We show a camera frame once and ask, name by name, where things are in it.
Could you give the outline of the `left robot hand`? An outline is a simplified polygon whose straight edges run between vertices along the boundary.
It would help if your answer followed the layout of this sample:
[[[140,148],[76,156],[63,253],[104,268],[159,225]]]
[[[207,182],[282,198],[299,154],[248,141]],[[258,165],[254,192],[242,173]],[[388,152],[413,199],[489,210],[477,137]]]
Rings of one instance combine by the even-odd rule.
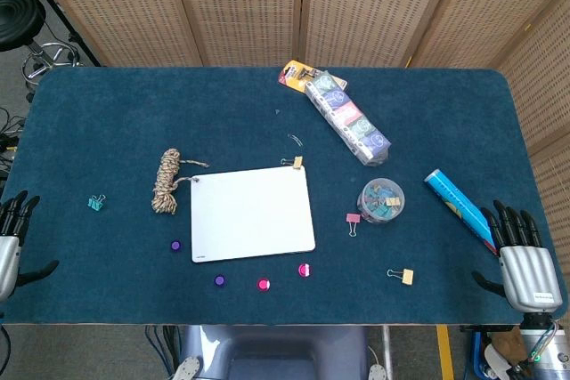
[[[40,201],[39,196],[27,199],[28,192],[21,191],[1,205],[1,302],[5,302],[17,287],[49,277],[59,266],[58,260],[50,261],[37,271],[20,272],[20,256],[28,233],[30,217]]]

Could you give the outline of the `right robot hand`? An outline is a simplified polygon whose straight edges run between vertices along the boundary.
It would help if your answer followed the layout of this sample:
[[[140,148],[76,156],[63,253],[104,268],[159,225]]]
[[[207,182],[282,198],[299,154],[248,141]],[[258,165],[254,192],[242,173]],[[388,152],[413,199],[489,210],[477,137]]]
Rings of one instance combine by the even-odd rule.
[[[518,212],[499,200],[493,206],[494,211],[483,207],[481,213],[495,245],[502,282],[492,282],[478,271],[471,272],[472,278],[522,313],[556,311],[563,298],[552,256],[542,244],[536,221],[525,210]]]

